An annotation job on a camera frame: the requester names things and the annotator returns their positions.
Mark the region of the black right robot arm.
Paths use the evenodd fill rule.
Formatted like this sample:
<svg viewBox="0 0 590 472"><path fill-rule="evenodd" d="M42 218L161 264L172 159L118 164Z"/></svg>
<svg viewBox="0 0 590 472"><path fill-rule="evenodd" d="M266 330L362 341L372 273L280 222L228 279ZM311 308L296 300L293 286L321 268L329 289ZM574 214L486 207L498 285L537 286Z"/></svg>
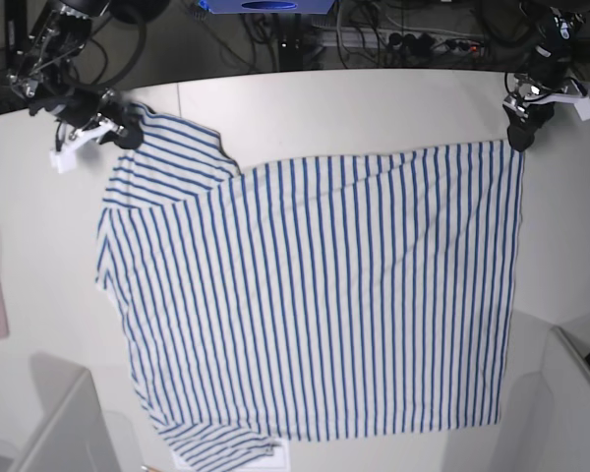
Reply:
<svg viewBox="0 0 590 472"><path fill-rule="evenodd" d="M127 63L112 77L90 83L79 79L74 59L94 43L93 23L108 13L137 28L137 44ZM147 23L127 1L48 1L29 36L8 39L7 80L29 114L43 110L58 122L52 154L74 152L86 143L112 143L136 149L144 133L140 118L124 104L115 86L133 70L147 40Z"/></svg>

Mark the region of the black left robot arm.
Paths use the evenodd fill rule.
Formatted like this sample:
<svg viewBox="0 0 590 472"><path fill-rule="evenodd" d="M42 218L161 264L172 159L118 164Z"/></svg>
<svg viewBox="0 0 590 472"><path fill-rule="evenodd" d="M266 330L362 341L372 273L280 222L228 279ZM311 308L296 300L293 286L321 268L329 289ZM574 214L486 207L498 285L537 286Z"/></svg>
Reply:
<svg viewBox="0 0 590 472"><path fill-rule="evenodd" d="M523 152L534 143L536 132L553 118L556 104L576 105L588 97L569 73L572 45L582 25L580 14L546 7L535 23L539 41L516 72L504 75L502 108L513 149Z"/></svg>

